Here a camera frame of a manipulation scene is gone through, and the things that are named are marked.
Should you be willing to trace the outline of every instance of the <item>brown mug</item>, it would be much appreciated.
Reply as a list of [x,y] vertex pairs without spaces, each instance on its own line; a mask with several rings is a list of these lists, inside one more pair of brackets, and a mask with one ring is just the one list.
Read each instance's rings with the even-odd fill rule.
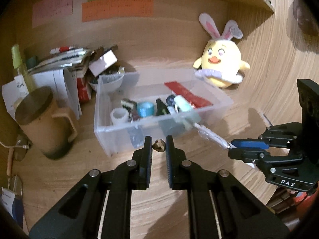
[[18,105],[15,119],[34,146],[50,159],[64,156],[78,135],[74,112],[58,108],[50,87],[40,87]]

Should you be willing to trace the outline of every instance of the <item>white tape roll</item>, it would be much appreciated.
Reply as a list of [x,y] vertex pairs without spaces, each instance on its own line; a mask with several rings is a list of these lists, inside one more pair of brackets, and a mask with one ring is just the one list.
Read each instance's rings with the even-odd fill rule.
[[111,112],[111,120],[113,125],[126,123],[129,121],[129,112],[124,108],[115,108]]

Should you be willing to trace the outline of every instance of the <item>bunny ear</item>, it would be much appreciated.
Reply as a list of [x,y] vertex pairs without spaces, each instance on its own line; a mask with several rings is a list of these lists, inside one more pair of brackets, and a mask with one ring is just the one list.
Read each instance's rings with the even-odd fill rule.
[[234,20],[230,20],[226,23],[226,26],[224,28],[223,34],[221,35],[221,38],[231,40],[234,37],[236,39],[241,39],[242,32],[238,28],[237,22],[235,22]]
[[212,38],[221,38],[214,20],[207,13],[202,13],[198,19]]

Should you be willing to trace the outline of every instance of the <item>yellow plush toy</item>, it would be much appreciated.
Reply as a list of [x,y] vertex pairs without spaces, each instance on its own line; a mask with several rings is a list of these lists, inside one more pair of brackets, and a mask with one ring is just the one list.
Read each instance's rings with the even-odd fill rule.
[[233,37],[242,38],[242,32],[237,22],[227,22],[223,34],[220,35],[214,20],[206,13],[199,16],[204,29],[211,35],[211,39],[204,50],[203,56],[194,63],[197,77],[207,77],[214,85],[225,88],[232,84],[241,83],[243,77],[239,70],[250,69],[245,61],[241,60],[241,53],[237,45],[230,41]]

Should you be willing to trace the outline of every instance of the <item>transparent plastic box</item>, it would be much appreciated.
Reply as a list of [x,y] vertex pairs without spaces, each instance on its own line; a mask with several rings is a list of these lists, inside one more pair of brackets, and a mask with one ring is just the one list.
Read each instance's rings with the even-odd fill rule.
[[[108,156],[115,153],[133,151],[144,144],[145,136],[163,139],[168,135],[178,137],[192,128],[192,120],[199,124],[214,125],[221,120],[232,105],[232,99],[221,89],[207,84],[194,76],[193,69],[141,69],[125,73],[120,81],[108,83],[108,76],[101,75],[95,103],[94,133]],[[212,106],[179,112],[175,115],[152,116],[135,121],[112,125],[111,111],[121,107],[121,100],[128,98],[136,102],[150,101],[155,104],[160,98],[163,102],[172,94],[164,83],[177,81],[193,94],[203,97]]]

